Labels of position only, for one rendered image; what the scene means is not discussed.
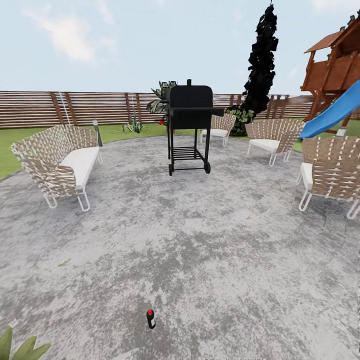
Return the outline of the insectifuge atomizer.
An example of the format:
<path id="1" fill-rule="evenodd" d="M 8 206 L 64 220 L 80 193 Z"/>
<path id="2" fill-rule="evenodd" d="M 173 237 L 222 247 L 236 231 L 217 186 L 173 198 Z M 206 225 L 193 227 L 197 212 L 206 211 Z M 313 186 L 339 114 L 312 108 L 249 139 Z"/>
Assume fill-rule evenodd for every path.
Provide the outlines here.
<path id="1" fill-rule="evenodd" d="M 155 318 L 154 311 L 152 309 L 149 309 L 146 313 L 146 317 L 147 317 L 148 327 L 150 329 L 153 329 L 156 325 L 156 318 Z"/>

